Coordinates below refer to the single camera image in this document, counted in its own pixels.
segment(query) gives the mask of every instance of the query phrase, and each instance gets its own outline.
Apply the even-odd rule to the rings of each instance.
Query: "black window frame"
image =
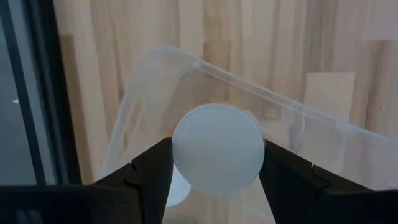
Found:
[[[37,185],[46,185],[34,126],[35,121],[30,108],[9,1],[0,1],[4,35],[25,124],[36,183]],[[52,0],[21,0],[21,2],[28,27],[27,33],[30,45],[32,46],[35,75],[38,81],[55,183],[81,184],[54,5]]]

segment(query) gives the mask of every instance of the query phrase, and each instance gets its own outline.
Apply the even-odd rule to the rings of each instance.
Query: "white circular object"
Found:
[[[182,177],[176,166],[173,166],[173,177],[170,185],[166,206],[174,206],[183,202],[191,191],[191,185]]]
[[[173,159],[185,179],[202,192],[230,195],[258,176],[264,140],[253,117],[233,106],[202,105],[175,128]]]

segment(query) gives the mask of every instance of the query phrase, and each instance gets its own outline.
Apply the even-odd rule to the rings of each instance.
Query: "clear plastic box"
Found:
[[[206,103],[229,103],[250,111],[264,138],[312,163],[373,190],[398,188],[398,142],[246,82],[181,49],[151,51],[126,89],[102,176],[171,136],[190,110]],[[185,201],[166,208],[164,223],[274,223],[274,219],[257,178],[230,197],[193,189]]]

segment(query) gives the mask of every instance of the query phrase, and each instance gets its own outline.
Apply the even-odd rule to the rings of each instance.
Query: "wooden wall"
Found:
[[[134,63],[156,45],[398,138],[396,0],[54,0],[83,180]]]

